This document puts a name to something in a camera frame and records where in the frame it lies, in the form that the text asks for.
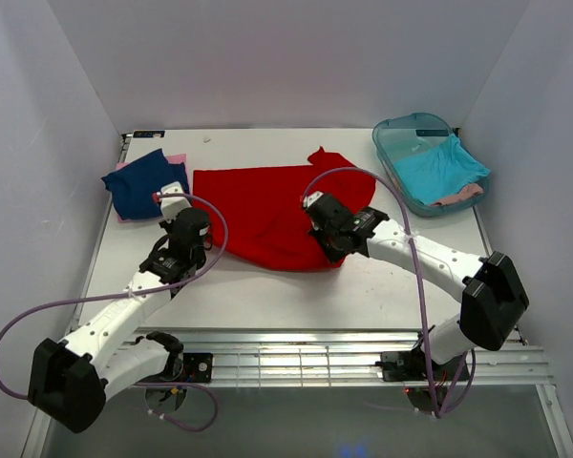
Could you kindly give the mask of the red t shirt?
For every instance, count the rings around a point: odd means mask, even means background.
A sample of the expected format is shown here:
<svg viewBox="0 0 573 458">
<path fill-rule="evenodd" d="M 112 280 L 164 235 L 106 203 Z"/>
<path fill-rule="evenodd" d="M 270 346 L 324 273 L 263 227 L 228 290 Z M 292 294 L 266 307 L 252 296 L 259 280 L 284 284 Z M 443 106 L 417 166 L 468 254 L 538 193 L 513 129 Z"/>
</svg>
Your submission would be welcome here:
<svg viewBox="0 0 573 458">
<path fill-rule="evenodd" d="M 207 205 L 214 245 L 227 243 L 225 251 L 256 266 L 285 272 L 315 272 L 341 265 L 327 260 L 308 233 L 311 223 L 301 207 L 307 186 L 325 171 L 350 167 L 338 153 L 319 148 L 306 165 L 196 170 L 193 193 Z"/>
</svg>

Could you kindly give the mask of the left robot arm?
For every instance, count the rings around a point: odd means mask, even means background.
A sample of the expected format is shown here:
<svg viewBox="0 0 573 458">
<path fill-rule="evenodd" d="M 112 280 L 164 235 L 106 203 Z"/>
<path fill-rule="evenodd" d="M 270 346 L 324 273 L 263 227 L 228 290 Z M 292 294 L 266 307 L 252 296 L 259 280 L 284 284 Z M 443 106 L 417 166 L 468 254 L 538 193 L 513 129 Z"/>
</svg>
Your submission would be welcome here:
<svg viewBox="0 0 573 458">
<path fill-rule="evenodd" d="M 73 433 L 87 429 L 111 398 L 138 382 L 182 379 L 183 345 L 176 337 L 153 331 L 121 348 L 205 264 L 210 230 L 205 211 L 186 208 L 162 226 L 165 236 L 140 264 L 123 297 L 61 341 L 46 339 L 34 351 L 28 400 Z"/>
</svg>

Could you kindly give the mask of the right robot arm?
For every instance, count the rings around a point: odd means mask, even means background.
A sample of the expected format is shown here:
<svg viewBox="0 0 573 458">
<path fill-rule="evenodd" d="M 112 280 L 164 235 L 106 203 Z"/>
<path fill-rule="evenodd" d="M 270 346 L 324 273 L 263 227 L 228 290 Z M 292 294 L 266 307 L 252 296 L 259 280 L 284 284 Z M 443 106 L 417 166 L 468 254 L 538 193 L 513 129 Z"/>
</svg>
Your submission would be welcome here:
<svg viewBox="0 0 573 458">
<path fill-rule="evenodd" d="M 423 380 L 427 370 L 449 372 L 463 353 L 500 350 L 529 306 L 513 261 L 495 251 L 484 258 L 424 237 L 412 237 L 385 213 L 365 207 L 353 213 L 336 197 L 316 192 L 303 208 L 310 235 L 329 261 L 350 254 L 384 261 L 434 284 L 460 305 L 451 319 L 429 329 L 406 352 L 386 353 L 379 366 L 389 381 Z"/>
</svg>

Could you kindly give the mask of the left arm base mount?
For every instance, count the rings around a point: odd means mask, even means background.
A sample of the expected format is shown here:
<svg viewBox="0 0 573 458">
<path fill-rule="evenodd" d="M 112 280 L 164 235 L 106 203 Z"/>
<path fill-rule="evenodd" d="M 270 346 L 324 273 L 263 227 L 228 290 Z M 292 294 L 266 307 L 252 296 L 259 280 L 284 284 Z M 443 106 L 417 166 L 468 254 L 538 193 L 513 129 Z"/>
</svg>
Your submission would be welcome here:
<svg viewBox="0 0 573 458">
<path fill-rule="evenodd" d="M 194 383 L 209 384 L 212 381 L 214 355 L 212 353 L 185 352 L 170 368 L 145 377 L 142 383 Z"/>
</svg>

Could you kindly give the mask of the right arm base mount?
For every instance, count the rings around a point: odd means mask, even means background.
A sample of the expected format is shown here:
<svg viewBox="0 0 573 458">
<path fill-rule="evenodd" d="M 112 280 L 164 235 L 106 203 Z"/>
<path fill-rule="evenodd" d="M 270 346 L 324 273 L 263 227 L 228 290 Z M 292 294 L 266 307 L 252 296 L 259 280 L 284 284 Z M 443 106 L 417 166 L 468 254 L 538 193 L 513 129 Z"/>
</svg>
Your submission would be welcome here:
<svg viewBox="0 0 573 458">
<path fill-rule="evenodd" d="M 374 365 L 381 369 L 381 378 L 384 382 L 415 382 L 428 379 L 425 355 L 419 351 L 382 352 Z M 468 381 L 470 372 L 467 364 L 462 368 L 459 368 L 459 365 L 459 356 L 446 364 L 431 363 L 435 383 L 452 381 L 458 371 L 457 380 Z"/>
</svg>

